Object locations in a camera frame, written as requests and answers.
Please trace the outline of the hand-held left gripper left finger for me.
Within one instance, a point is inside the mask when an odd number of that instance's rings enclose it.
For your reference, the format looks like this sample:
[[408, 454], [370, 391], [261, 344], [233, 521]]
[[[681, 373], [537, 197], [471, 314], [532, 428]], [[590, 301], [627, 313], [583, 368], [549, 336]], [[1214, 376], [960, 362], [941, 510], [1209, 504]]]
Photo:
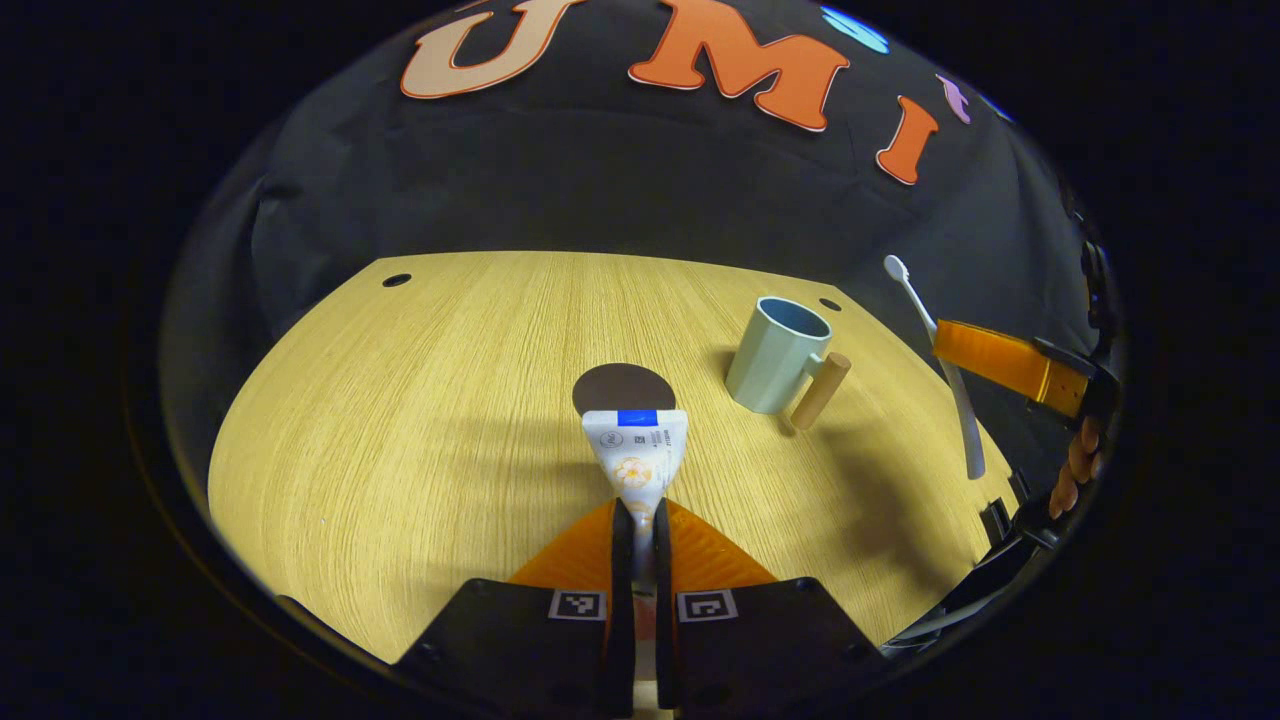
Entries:
[[488, 719], [631, 717], [632, 539], [630, 514], [612, 501], [509, 582], [465, 582], [396, 673]]

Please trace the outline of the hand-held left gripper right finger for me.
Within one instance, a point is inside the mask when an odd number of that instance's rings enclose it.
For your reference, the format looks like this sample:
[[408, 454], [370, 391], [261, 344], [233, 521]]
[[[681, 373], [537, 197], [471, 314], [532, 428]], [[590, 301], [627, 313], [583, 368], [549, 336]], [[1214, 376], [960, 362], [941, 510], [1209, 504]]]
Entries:
[[678, 716], [819, 716], [860, 694], [886, 660], [813, 577], [780, 579], [666, 500], [654, 523], [655, 671]]

